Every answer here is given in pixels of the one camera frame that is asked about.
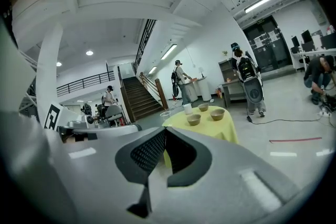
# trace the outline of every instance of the concrete floor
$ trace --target concrete floor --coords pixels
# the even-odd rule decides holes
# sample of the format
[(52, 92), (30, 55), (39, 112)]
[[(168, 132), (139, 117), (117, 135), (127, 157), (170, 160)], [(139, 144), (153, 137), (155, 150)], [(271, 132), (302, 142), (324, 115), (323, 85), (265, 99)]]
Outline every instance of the concrete floor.
[[(261, 123), (275, 119), (285, 120), (315, 120), (318, 119), (320, 108), (310, 102), (310, 90), (303, 85), (303, 73), (295, 73), (264, 82), (266, 117), (259, 114), (251, 116), (253, 122)], [(336, 94), (335, 88), (329, 91)], [(182, 101), (176, 106), (169, 101), (172, 115), (183, 110)], [(203, 103), (200, 98), (193, 107)], [(223, 100), (215, 98), (211, 105), (223, 106)], [(228, 108), (237, 131), (241, 146), (249, 149), (269, 164), (286, 174), (299, 188), (309, 183), (317, 182), (329, 163), (335, 148), (336, 129), (329, 126), (329, 119), (322, 118), (319, 122), (286, 122), (276, 121), (268, 124), (253, 125), (246, 120), (246, 103), (233, 103)], [(331, 122), (336, 125), (336, 115)], [(143, 129), (162, 125), (160, 113), (140, 119), (137, 124)], [(322, 137), (320, 140), (300, 142), (273, 142), (269, 140), (293, 140)], [(290, 153), (290, 156), (274, 156), (278, 153)], [(164, 170), (164, 165), (158, 165), (159, 170), (153, 176), (167, 178), (171, 171)], [(164, 180), (153, 180), (155, 185)]]

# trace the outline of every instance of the glass door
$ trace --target glass door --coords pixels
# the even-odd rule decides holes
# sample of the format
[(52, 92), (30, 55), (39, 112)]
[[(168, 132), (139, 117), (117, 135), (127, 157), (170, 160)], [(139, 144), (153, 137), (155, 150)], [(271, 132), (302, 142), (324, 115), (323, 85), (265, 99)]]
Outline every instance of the glass door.
[(261, 73), (291, 65), (286, 42), (272, 16), (244, 30)]

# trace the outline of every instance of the fluorescent light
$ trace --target fluorescent light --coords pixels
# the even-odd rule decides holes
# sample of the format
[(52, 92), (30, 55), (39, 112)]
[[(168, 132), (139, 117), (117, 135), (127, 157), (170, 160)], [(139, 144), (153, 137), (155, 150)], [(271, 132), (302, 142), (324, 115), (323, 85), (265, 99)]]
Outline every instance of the fluorescent light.
[(156, 69), (156, 67), (153, 67), (153, 68), (151, 69), (151, 71), (149, 71), (148, 75), (150, 75), (151, 73), (153, 73), (155, 69)]
[(261, 6), (262, 4), (264, 4), (268, 1), (270, 1), (270, 0), (260, 0), (260, 1), (258, 1), (256, 4), (253, 4), (252, 6), (249, 6), (247, 9), (245, 9), (245, 13), (250, 12), (251, 10)]
[(164, 56), (162, 56), (161, 60), (166, 59), (167, 56), (173, 51), (173, 49), (176, 48), (176, 46), (177, 46), (177, 44), (173, 44), (173, 45), (169, 48), (169, 50), (164, 54)]

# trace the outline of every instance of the beige bowl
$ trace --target beige bowl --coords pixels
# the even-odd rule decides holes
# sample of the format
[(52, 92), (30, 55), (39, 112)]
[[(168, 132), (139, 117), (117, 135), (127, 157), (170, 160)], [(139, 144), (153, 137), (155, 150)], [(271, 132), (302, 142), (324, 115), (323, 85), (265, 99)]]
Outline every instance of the beige bowl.
[(191, 116), (187, 117), (187, 121), (191, 126), (198, 125), (201, 121), (201, 115), (192, 114)]
[(215, 109), (214, 111), (211, 111), (210, 115), (214, 119), (214, 121), (219, 121), (224, 117), (224, 113), (224, 109)]
[(200, 104), (198, 106), (198, 108), (201, 110), (201, 111), (207, 111), (208, 108), (209, 108), (209, 104)]

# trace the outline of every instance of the staircase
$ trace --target staircase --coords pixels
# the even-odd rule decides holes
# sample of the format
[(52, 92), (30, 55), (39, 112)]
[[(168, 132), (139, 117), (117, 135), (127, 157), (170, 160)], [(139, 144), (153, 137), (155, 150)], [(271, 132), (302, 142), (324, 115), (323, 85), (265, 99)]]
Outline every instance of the staircase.
[(122, 81), (135, 120), (164, 110), (136, 77)]

